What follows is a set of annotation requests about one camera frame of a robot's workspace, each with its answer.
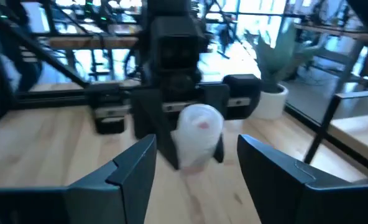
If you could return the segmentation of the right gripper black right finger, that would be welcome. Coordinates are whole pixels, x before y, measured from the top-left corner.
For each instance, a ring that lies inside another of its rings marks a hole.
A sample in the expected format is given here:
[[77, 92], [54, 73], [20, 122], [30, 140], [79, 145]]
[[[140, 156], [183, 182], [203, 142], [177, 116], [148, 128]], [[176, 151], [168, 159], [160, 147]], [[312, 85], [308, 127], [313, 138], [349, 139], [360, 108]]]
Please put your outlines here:
[[262, 224], [368, 224], [368, 182], [348, 182], [245, 134], [242, 176]]

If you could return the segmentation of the wooden shelf with black frame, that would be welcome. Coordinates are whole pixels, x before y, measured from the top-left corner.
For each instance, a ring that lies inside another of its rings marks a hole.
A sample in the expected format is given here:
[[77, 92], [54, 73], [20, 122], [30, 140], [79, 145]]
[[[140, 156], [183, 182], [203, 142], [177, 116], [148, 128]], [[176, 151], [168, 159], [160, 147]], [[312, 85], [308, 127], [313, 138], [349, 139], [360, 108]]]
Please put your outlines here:
[[340, 102], [356, 98], [368, 98], [368, 91], [333, 95], [303, 162], [311, 163], [320, 144], [323, 140], [327, 140], [368, 169], [368, 115], [343, 119], [333, 118]]

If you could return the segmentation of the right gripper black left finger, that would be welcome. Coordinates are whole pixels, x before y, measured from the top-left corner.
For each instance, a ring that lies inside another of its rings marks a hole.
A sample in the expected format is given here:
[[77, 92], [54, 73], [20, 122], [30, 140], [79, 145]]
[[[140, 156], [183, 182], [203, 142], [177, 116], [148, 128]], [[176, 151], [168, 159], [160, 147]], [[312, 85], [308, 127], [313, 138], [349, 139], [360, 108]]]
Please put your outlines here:
[[68, 186], [0, 188], [0, 224], [143, 224], [156, 155], [150, 134]]

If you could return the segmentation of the small clear bottle red pills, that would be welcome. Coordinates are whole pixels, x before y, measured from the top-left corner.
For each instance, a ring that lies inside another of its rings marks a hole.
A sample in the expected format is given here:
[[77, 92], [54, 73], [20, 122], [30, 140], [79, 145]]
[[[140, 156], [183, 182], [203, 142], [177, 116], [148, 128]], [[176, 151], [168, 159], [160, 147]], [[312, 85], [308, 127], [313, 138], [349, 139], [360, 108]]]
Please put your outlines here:
[[222, 114], [206, 104], [190, 105], [180, 112], [174, 140], [182, 172], [195, 174], [208, 165], [216, 152], [223, 121]]

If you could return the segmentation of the green plant in white pot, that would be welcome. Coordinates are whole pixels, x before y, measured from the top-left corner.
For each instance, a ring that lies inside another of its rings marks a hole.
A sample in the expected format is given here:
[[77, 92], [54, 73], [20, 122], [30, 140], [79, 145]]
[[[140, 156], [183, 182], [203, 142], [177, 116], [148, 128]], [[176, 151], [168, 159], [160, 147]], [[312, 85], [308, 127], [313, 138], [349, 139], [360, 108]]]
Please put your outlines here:
[[273, 120], [281, 117], [286, 104], [288, 89], [280, 84], [303, 65], [313, 59], [324, 42], [313, 45], [311, 41], [297, 42], [294, 22], [277, 36], [274, 47], [259, 34], [249, 43], [255, 52], [255, 61], [260, 71], [261, 93], [253, 115], [259, 119]]

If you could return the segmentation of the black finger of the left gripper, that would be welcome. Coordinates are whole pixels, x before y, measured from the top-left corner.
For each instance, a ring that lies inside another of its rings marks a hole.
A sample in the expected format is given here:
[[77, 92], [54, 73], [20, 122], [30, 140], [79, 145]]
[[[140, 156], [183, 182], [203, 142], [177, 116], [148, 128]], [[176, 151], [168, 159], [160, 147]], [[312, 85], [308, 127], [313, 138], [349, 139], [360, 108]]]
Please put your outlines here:
[[[222, 117], [223, 121], [227, 112], [227, 104], [229, 101], [229, 87], [225, 84], [210, 84], [204, 86], [204, 103], [217, 109]], [[223, 162], [224, 160], [224, 143], [223, 134], [219, 136], [219, 141], [216, 145], [216, 151], [214, 158], [217, 162]]]
[[131, 93], [131, 113], [137, 139], [155, 134], [157, 149], [175, 169], [179, 169], [177, 149], [171, 135], [170, 123], [163, 111], [159, 90], [134, 90]]

